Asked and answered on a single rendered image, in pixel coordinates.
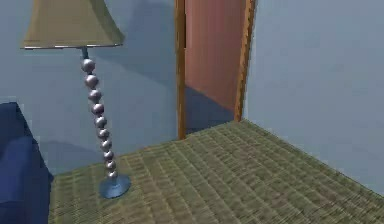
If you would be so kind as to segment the beaded silver floor lamp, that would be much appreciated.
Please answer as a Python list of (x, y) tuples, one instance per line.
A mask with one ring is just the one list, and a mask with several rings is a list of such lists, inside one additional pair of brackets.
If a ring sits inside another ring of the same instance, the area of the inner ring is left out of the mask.
[(102, 92), (98, 88), (99, 79), (94, 74), (96, 63), (90, 58), (88, 50), (118, 47), (124, 40), (125, 36), (111, 16), (105, 0), (33, 0), (30, 23), (21, 45), (25, 50), (73, 48), (82, 52), (81, 69), (89, 89), (90, 110), (106, 170), (106, 177), (99, 185), (99, 194), (107, 199), (126, 193), (131, 180), (117, 171)]

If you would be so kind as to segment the brown wooden room door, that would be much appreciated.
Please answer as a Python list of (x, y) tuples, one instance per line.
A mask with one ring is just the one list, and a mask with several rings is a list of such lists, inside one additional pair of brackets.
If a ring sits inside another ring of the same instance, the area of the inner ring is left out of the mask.
[(177, 137), (243, 117), (258, 0), (174, 0)]

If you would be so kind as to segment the dark blue sofa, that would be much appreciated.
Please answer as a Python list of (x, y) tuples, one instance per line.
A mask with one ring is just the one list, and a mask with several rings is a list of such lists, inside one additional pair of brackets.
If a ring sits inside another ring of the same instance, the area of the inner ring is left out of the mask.
[(52, 181), (18, 104), (0, 104), (0, 224), (48, 224)]

